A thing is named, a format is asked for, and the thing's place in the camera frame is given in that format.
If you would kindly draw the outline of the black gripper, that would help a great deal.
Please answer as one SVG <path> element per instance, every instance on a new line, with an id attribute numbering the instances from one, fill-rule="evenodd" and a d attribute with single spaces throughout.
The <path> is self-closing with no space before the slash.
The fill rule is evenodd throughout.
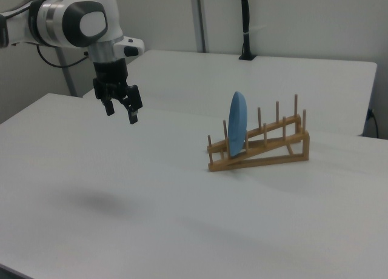
<path id="1" fill-rule="evenodd" d="M 143 107 L 142 99 L 137 85 L 127 85 L 127 64 L 121 58 L 112 62 L 94 62 L 96 78 L 93 86 L 97 99 L 104 102 L 107 116 L 115 113 L 111 99 L 120 100 L 129 116 L 129 123 L 138 122 L 138 110 Z"/>

